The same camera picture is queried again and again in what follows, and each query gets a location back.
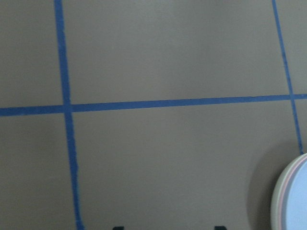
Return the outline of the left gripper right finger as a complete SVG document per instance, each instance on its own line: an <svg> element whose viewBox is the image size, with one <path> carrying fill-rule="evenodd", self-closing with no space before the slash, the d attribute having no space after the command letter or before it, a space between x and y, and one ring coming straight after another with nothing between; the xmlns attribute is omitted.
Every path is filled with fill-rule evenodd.
<svg viewBox="0 0 307 230"><path fill-rule="evenodd" d="M214 226L214 230L227 230L226 226Z"/></svg>

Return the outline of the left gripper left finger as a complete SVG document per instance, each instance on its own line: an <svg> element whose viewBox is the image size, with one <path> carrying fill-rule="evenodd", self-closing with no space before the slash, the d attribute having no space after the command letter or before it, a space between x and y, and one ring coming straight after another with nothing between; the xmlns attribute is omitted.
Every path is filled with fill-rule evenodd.
<svg viewBox="0 0 307 230"><path fill-rule="evenodd" d="M115 226L112 228L112 230L124 230L125 227L124 226Z"/></svg>

